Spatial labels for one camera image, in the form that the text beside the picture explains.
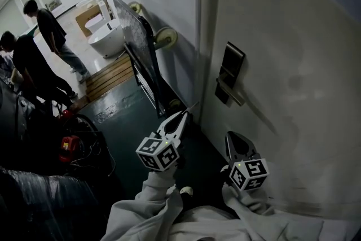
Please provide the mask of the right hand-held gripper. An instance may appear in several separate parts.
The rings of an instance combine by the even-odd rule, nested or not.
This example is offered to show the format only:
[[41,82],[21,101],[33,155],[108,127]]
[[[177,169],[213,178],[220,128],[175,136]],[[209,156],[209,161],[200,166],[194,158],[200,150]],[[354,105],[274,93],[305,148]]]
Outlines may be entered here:
[[251,140],[245,136],[228,131],[225,136],[226,155],[231,165],[229,178],[239,191],[260,188],[270,174],[266,159],[258,159],[258,152]]

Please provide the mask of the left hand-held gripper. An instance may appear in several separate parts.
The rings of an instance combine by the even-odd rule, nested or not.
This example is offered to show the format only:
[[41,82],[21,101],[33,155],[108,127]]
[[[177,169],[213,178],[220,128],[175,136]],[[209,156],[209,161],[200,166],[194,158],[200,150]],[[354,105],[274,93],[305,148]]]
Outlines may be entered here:
[[188,111],[179,111],[164,120],[156,133],[142,140],[136,153],[146,168],[164,172],[180,159],[179,146],[188,118]]

